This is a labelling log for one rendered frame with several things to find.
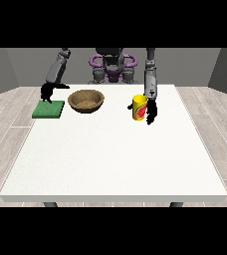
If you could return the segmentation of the yellow cup with melon print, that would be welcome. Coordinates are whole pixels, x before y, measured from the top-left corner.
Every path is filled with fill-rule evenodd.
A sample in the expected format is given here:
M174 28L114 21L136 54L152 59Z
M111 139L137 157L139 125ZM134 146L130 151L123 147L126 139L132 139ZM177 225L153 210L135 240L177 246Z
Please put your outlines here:
M135 121L142 121L144 119L147 108L147 96L135 95L132 98L132 118Z

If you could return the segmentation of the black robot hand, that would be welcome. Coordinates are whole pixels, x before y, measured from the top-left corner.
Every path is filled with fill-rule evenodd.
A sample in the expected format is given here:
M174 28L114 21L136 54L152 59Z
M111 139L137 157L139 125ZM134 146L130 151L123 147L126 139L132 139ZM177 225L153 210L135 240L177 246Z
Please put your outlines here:
M41 99L42 101L47 101L51 103L51 96L53 95L54 89L68 89L69 86L65 84L56 84L56 83L45 83L41 87Z
M132 103L127 107L129 110L132 110ZM154 122L155 117L157 116L157 106L156 101L147 98L147 108L145 111L144 118L148 125Z

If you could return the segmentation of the brown wooden bowl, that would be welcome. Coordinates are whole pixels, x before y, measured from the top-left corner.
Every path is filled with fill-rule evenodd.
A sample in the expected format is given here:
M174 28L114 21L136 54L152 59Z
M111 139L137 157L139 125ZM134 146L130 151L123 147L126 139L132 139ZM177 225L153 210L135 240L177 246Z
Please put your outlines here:
M68 103L80 114L91 114L101 107L104 99L104 95L97 90L79 90L69 95Z

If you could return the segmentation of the green square pad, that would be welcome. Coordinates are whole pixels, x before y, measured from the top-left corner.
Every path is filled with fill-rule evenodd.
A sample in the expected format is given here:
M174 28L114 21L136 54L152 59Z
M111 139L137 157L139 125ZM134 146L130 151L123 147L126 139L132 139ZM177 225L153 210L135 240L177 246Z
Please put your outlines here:
M64 101L43 102L38 101L33 113L33 119L58 119L61 116Z

